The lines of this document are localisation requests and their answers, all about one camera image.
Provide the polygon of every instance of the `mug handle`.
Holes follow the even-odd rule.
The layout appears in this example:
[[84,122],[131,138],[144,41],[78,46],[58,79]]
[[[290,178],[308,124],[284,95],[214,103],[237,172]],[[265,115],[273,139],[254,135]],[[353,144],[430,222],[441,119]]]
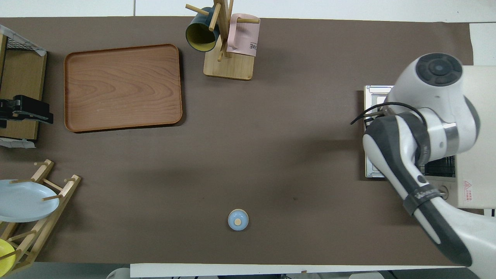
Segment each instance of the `mug handle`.
[[237,16],[234,18],[234,31],[231,34],[231,30],[229,30],[229,36],[227,37],[227,45],[231,46],[233,49],[237,49],[238,47],[236,46],[236,41],[235,41],[235,36],[236,36],[236,28],[238,26],[238,18],[241,18],[240,16]]

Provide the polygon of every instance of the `light blue plate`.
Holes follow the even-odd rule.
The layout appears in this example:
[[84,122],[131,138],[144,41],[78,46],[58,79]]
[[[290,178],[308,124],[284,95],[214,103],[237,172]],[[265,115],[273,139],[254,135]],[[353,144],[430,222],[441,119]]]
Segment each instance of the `light blue plate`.
[[248,214],[243,209],[231,211],[227,223],[233,230],[244,230],[248,226]]
[[50,188],[34,182],[10,184],[11,180],[0,180],[0,221],[37,221],[59,206],[59,199],[41,200],[56,195]]

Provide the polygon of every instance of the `wooden peg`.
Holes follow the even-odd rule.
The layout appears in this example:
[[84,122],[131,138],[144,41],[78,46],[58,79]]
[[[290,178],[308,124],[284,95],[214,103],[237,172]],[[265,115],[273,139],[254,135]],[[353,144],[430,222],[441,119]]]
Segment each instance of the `wooden peg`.
[[227,41],[227,36],[229,35],[229,15],[227,14],[229,7],[227,7],[227,0],[214,0],[214,3],[219,3],[221,5],[217,24],[219,25],[222,40]]
[[60,199],[60,198],[63,198],[63,195],[58,194],[58,195],[55,195],[55,196],[42,198],[41,200],[44,201],[44,202],[46,202],[46,201],[49,201],[49,200]]
[[34,178],[30,178],[30,179],[19,179],[19,180],[11,180],[9,181],[10,184],[14,184],[14,183],[22,183],[22,182],[35,182],[36,180]]
[[18,234],[16,236],[13,236],[13,237],[9,238],[8,240],[9,241],[14,241],[16,239],[23,238],[23,237],[28,236],[28,235],[33,234],[33,233],[36,233],[36,230],[30,230],[28,232]]
[[222,47],[220,48],[220,52],[219,52],[219,57],[217,58],[217,62],[221,62],[222,57],[224,55],[227,55],[226,50],[227,50],[227,40],[223,40]]
[[210,30],[210,32],[214,31],[215,24],[217,23],[217,17],[219,16],[219,12],[220,12],[220,3],[217,3],[215,4],[215,10],[214,10],[214,14],[212,15],[212,20],[210,21],[210,26],[208,26],[208,30]]
[[237,23],[260,23],[260,19],[256,18],[238,18]]
[[19,247],[19,245],[17,245],[17,243],[14,243],[12,241],[8,241],[7,240],[7,243],[10,244],[10,245],[12,245],[12,247],[14,247],[14,249],[17,249]]
[[59,190],[59,191],[62,191],[62,188],[61,188],[61,187],[59,187],[57,184],[53,183],[52,181],[49,181],[49,180],[47,180],[47,179],[45,179],[45,178],[44,178],[44,179],[43,179],[43,182],[45,182],[46,184],[48,184],[48,185],[50,185],[50,186],[54,187],[55,189],[57,189],[57,190]]
[[10,256],[17,255],[17,254],[19,253],[18,251],[20,251],[20,250],[15,250],[15,251],[13,251],[13,252],[10,252],[10,253],[8,253],[8,254],[6,254],[6,255],[1,256],[1,257],[0,257],[0,261],[1,261],[1,260],[3,260],[3,259],[8,258],[8,257],[10,257]]
[[195,11],[195,12],[197,12],[197,13],[201,13],[201,14],[203,14],[203,15],[208,16],[208,12],[207,12],[207,11],[202,10],[202,9],[199,9],[199,8],[197,8],[197,7],[195,7],[195,6],[190,5],[190,4],[186,4],[186,8],[187,8],[187,9],[190,9],[190,10],[192,10],[192,11]]
[[228,14],[229,22],[231,22],[231,15],[233,14],[233,4],[234,4],[234,0],[229,0],[229,14]]

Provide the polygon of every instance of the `yellow plate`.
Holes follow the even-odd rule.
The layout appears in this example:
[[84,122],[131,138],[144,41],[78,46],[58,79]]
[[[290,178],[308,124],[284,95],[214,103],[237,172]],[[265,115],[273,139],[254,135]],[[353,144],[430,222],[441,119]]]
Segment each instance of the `yellow plate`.
[[[14,252],[14,247],[3,239],[0,239],[0,257]],[[14,265],[15,255],[0,261],[0,277],[4,276]]]

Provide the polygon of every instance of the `black tool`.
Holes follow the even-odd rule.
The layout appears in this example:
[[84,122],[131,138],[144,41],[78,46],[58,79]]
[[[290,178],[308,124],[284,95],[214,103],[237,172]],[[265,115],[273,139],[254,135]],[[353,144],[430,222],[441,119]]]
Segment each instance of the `black tool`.
[[0,128],[7,128],[7,120],[24,119],[54,123],[54,115],[50,113],[47,103],[24,95],[16,95],[12,100],[0,99]]

